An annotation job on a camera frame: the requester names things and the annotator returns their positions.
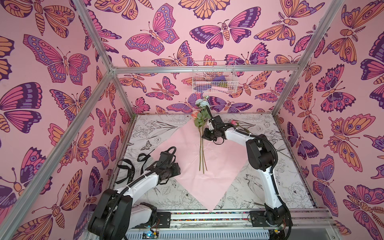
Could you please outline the orange pink fake rose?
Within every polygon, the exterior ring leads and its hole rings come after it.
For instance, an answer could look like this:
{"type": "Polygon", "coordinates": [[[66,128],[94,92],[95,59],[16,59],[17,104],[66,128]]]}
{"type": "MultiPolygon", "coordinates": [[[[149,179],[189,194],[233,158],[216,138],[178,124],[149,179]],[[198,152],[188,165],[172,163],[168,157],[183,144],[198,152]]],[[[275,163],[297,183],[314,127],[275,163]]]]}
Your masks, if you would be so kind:
{"type": "Polygon", "coordinates": [[[202,170],[202,130],[201,130],[201,117],[200,111],[195,110],[192,113],[192,117],[194,119],[194,124],[199,131],[199,171],[202,170]]]}

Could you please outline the white fake flower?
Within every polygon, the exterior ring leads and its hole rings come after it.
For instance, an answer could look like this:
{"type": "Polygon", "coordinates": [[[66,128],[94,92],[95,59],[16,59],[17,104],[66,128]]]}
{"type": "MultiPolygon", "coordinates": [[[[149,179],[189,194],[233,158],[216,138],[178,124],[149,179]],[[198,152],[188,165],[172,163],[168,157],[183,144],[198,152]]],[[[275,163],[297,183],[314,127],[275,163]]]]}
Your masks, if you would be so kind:
{"type": "Polygon", "coordinates": [[[203,131],[205,129],[205,125],[206,125],[207,120],[209,118],[208,113],[204,110],[204,108],[206,106],[210,107],[209,102],[208,102],[208,97],[204,97],[203,99],[196,100],[196,105],[198,107],[198,111],[200,111],[200,114],[202,115],[200,117],[200,119],[201,119],[201,122],[202,122],[201,123],[201,127],[202,127],[201,130],[202,130],[202,133],[203,133],[203,131]]]}

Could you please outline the purple pink wrapping paper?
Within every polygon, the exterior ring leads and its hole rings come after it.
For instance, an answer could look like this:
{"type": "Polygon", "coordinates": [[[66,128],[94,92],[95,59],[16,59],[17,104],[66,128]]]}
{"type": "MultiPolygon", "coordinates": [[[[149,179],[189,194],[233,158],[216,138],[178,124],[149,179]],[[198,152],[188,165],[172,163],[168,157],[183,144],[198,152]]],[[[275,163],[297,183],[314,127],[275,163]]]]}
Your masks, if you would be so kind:
{"type": "Polygon", "coordinates": [[[248,162],[245,146],[228,140],[221,145],[204,140],[193,120],[178,128],[151,156],[158,160],[170,147],[176,147],[176,163],[181,168],[176,181],[208,211],[214,210],[248,162]]]}

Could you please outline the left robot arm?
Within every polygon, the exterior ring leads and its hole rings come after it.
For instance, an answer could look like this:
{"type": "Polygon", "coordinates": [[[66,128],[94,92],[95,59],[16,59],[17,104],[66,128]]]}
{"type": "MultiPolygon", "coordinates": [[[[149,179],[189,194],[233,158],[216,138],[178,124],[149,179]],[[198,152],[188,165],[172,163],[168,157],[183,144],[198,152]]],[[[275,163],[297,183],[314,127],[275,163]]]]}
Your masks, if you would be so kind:
{"type": "Polygon", "coordinates": [[[176,147],[170,147],[161,152],[158,161],[125,187],[105,190],[88,223],[88,232],[100,240],[123,240],[130,229],[154,228],[160,222],[157,207],[136,203],[149,190],[165,185],[169,179],[181,174],[176,151],[176,147]]]}

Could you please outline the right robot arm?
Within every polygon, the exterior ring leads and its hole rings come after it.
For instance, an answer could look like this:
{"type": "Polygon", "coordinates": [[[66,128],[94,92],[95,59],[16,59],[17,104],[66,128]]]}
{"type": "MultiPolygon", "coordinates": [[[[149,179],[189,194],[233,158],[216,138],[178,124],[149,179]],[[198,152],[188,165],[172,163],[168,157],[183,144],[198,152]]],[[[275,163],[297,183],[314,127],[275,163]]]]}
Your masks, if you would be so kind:
{"type": "Polygon", "coordinates": [[[221,138],[246,148],[250,166],[261,176],[266,222],[271,227],[285,224],[288,229],[291,229],[293,225],[291,212],[282,200],[275,181],[274,170],[278,163],[278,153],[274,145],[265,135],[244,132],[233,124],[224,123],[220,116],[213,117],[209,107],[205,107],[204,110],[208,112],[209,127],[204,129],[202,138],[212,142],[221,138]]]}

